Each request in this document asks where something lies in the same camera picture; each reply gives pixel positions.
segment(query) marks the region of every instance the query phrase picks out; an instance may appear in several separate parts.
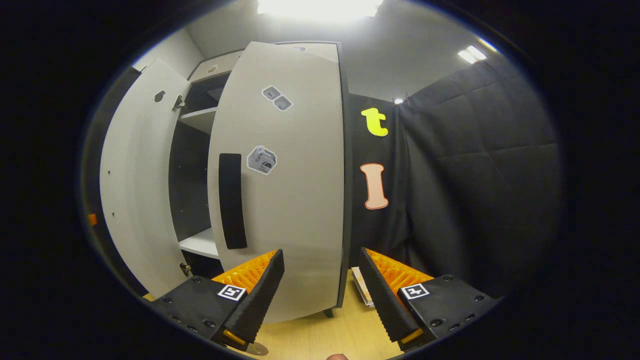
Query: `open cabinet door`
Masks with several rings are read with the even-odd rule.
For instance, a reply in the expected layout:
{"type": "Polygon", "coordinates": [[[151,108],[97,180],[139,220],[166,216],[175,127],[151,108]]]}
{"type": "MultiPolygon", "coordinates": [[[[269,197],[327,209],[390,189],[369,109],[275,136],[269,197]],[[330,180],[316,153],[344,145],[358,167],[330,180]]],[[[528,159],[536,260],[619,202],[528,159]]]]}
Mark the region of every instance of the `open cabinet door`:
{"type": "Polygon", "coordinates": [[[161,60],[131,86],[115,111],[100,159],[100,197],[109,233],[133,275],[158,298],[184,282],[185,263],[169,206],[169,155],[190,83],[161,60]]]}
{"type": "MultiPolygon", "coordinates": [[[[335,44],[327,46],[337,52],[335,44]]],[[[265,323],[337,305],[343,143],[338,62],[251,42],[220,98],[207,183],[214,241],[225,270],[283,250],[285,272],[265,323]],[[275,155],[266,165],[268,174],[249,168],[258,146],[275,155]]]]}

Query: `wall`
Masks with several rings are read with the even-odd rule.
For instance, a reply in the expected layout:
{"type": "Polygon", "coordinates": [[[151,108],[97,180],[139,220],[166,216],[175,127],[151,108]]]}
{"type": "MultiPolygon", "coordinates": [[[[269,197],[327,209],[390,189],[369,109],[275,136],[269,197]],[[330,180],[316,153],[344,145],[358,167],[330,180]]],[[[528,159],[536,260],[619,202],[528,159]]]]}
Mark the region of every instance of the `wall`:
{"type": "Polygon", "coordinates": [[[186,28],[176,31],[158,43],[133,64],[136,70],[151,64],[155,59],[162,59],[175,72],[185,79],[204,57],[196,47],[186,28]]]}
{"type": "Polygon", "coordinates": [[[238,0],[192,22],[188,31],[205,58],[251,41],[342,42],[349,92],[386,101],[468,67],[458,51],[482,47],[457,22],[403,0],[384,0],[375,17],[348,23],[258,15],[255,0],[238,0]]]}

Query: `gray sticker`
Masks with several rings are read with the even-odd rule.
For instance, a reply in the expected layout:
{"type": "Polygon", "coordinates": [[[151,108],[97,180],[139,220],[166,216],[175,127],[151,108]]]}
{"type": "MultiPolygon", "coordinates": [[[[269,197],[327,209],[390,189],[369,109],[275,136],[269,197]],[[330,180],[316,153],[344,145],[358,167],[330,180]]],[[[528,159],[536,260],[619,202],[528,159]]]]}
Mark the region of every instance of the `gray sticker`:
{"type": "Polygon", "coordinates": [[[262,94],[267,98],[267,100],[272,101],[273,99],[280,96],[281,93],[278,91],[278,89],[275,88],[275,86],[269,86],[262,91],[262,94]]]}
{"type": "Polygon", "coordinates": [[[285,111],[287,109],[289,109],[291,107],[291,105],[293,105],[291,103],[291,101],[289,101],[286,97],[281,96],[279,98],[276,99],[276,101],[273,102],[273,104],[280,110],[280,111],[285,111]]]}
{"type": "Polygon", "coordinates": [[[254,147],[246,157],[246,167],[263,175],[269,175],[276,164],[276,154],[265,149],[263,145],[254,147]]]}

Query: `sticker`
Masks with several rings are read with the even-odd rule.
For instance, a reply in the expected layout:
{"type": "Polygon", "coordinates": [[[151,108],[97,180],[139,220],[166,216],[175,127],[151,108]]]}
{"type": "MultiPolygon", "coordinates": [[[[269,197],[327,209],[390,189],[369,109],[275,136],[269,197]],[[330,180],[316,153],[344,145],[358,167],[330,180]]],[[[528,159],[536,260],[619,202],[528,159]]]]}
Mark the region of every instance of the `sticker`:
{"type": "Polygon", "coordinates": [[[273,85],[262,89],[262,96],[266,97],[269,101],[274,101],[281,94],[282,93],[273,85]]]}
{"type": "Polygon", "coordinates": [[[286,96],[273,85],[262,89],[262,96],[273,102],[273,105],[280,111],[287,111],[291,106],[293,106],[293,102],[287,99],[286,96]]]}
{"type": "Polygon", "coordinates": [[[289,101],[286,97],[281,96],[279,98],[277,98],[273,104],[276,106],[276,108],[278,108],[278,110],[280,111],[286,111],[287,109],[289,109],[291,106],[293,106],[293,104],[291,103],[291,101],[289,101]]]}
{"type": "Polygon", "coordinates": [[[240,298],[242,297],[242,294],[244,294],[245,291],[246,289],[244,288],[238,288],[237,286],[233,286],[233,285],[226,285],[224,288],[222,288],[222,290],[220,290],[218,295],[222,297],[226,297],[227,299],[238,301],[240,300],[240,298]]]}
{"type": "Polygon", "coordinates": [[[407,300],[415,299],[417,297],[423,297],[425,295],[429,295],[427,289],[424,288],[422,284],[416,284],[407,286],[405,288],[400,288],[407,300]]]}
{"type": "Polygon", "coordinates": [[[370,133],[376,136],[386,136],[389,134],[389,130],[380,126],[380,120],[386,120],[387,117],[384,114],[378,112],[376,108],[369,108],[362,110],[362,116],[367,118],[367,129],[370,133]]]}
{"type": "Polygon", "coordinates": [[[385,191],[382,188],[382,172],[385,167],[380,164],[364,164],[360,167],[360,171],[367,178],[367,195],[368,199],[364,207],[369,210],[386,208],[389,200],[385,197],[385,191]]]}
{"type": "Polygon", "coordinates": [[[246,167],[264,175],[269,175],[276,165],[276,154],[263,145],[254,147],[246,157],[246,167]]]}

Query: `door hinge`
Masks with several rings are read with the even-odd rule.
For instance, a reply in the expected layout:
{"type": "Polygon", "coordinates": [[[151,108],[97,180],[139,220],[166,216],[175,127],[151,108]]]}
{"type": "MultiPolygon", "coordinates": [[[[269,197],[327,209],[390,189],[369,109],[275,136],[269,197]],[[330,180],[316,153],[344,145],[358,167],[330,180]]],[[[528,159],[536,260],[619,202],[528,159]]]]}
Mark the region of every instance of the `door hinge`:
{"type": "Polygon", "coordinates": [[[173,111],[178,110],[179,108],[183,108],[186,104],[182,101],[182,95],[178,95],[178,98],[175,100],[175,104],[173,105],[173,111]]]}
{"type": "Polygon", "coordinates": [[[191,270],[191,265],[180,263],[180,269],[182,270],[182,273],[184,274],[184,276],[189,277],[189,271],[191,270]]]}

